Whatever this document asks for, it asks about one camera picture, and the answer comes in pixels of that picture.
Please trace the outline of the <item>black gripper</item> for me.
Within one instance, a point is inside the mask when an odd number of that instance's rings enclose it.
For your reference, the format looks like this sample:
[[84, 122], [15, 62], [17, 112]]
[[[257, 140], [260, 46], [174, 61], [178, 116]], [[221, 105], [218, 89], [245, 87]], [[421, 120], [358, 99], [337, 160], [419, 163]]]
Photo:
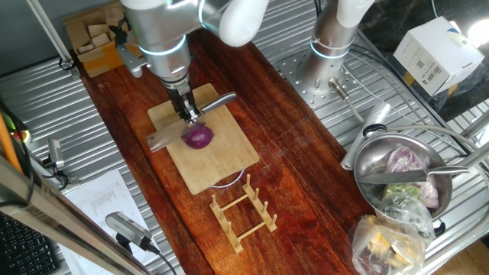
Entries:
[[168, 96], [175, 112], [187, 123], [195, 122], [201, 115], [188, 80], [166, 82]]

